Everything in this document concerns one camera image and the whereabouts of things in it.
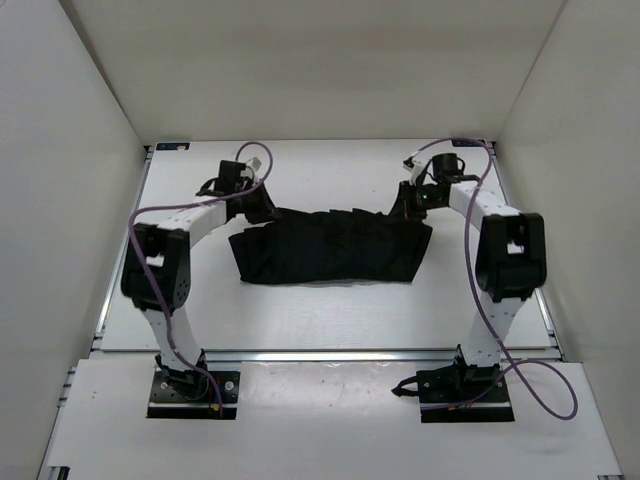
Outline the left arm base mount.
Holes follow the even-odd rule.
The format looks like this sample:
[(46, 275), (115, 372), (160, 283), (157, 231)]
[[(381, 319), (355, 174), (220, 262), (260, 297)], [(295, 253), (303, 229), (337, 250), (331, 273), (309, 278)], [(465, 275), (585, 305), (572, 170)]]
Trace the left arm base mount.
[(220, 394), (219, 406), (215, 390), (202, 384), (184, 390), (174, 386), (160, 372), (154, 373), (147, 413), (149, 419), (235, 420), (240, 393), (240, 371), (212, 371)]

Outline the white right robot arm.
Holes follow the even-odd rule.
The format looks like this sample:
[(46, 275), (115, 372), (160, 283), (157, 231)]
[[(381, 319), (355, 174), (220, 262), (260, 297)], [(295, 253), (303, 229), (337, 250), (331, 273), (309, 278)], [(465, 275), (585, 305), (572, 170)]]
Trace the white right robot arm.
[(448, 376), (449, 391), (471, 400), (484, 388), (477, 368), (499, 363), (504, 340), (517, 313), (547, 278), (544, 220), (523, 213), (464, 173), (454, 153), (426, 164), (410, 156), (403, 162), (410, 179), (400, 183), (394, 214), (424, 219), (426, 212), (449, 208), (465, 219), (465, 261), (477, 313), (467, 339), (458, 348), (462, 365)]

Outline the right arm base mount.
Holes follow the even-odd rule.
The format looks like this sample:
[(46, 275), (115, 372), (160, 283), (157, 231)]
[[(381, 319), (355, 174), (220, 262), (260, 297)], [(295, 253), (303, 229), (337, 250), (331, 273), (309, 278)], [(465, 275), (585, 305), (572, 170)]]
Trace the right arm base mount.
[(416, 397), (423, 424), (509, 423), (515, 420), (509, 390), (498, 365), (452, 364), (418, 370), (391, 392)]

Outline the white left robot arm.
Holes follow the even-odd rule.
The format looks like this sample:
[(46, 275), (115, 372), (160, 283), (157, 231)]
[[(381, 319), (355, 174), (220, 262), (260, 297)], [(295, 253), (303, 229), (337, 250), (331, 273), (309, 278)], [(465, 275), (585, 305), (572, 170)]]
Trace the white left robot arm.
[(158, 367), (188, 398), (208, 389), (203, 350), (192, 333), (186, 312), (191, 290), (191, 250), (235, 216), (269, 217), (274, 206), (266, 195), (261, 162), (223, 160), (217, 177), (205, 182), (190, 201), (134, 211), (121, 292), (142, 312), (160, 348)]

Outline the black pleated skirt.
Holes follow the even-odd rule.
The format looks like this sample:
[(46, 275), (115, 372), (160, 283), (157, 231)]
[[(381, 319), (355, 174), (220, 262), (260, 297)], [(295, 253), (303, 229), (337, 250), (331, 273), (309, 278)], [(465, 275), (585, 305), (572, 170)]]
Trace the black pleated skirt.
[(364, 210), (300, 212), (229, 238), (240, 279), (259, 285), (410, 283), (433, 229), (420, 220)]

